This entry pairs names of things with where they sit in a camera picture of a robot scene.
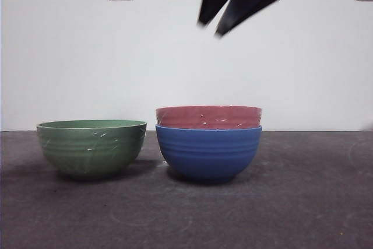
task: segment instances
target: table surface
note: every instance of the table surface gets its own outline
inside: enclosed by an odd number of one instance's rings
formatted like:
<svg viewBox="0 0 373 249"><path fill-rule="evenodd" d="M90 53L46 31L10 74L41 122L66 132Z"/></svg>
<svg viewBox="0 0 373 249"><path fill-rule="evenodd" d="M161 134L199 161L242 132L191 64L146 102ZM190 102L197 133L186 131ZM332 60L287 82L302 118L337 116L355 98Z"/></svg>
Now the table surface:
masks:
<svg viewBox="0 0 373 249"><path fill-rule="evenodd" d="M155 132L120 176L79 182L34 131L1 133L1 248L373 248L373 132L263 132L229 183L183 180Z"/></svg>

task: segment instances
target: stacked bowls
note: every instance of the stacked bowls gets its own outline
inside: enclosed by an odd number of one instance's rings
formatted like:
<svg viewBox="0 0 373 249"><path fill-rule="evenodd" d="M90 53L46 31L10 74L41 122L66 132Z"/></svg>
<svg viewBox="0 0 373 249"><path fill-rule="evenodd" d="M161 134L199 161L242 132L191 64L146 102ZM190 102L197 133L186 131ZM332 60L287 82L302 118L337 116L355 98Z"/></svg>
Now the stacked bowls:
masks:
<svg viewBox="0 0 373 249"><path fill-rule="evenodd" d="M139 154L146 123L130 120L45 122L37 126L43 154L59 171L90 180L120 173Z"/></svg>
<svg viewBox="0 0 373 249"><path fill-rule="evenodd" d="M157 137L167 163L200 183L223 183L254 158L262 110L249 106L176 106L156 110Z"/></svg>

